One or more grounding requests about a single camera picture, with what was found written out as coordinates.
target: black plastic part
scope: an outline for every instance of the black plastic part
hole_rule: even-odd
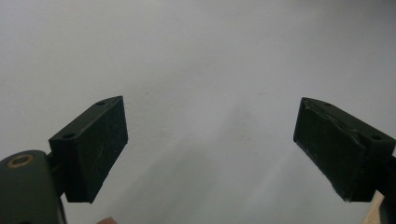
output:
[[[23,166],[8,166],[12,159],[26,155],[32,159]],[[0,223],[65,223],[44,152],[23,151],[0,161]]]
[[[71,203],[92,203],[127,142],[122,96],[92,105],[49,140],[53,172],[64,164],[58,193],[64,189]]]
[[[393,138],[334,105],[309,98],[301,101],[293,139],[349,202],[373,199],[395,148]]]

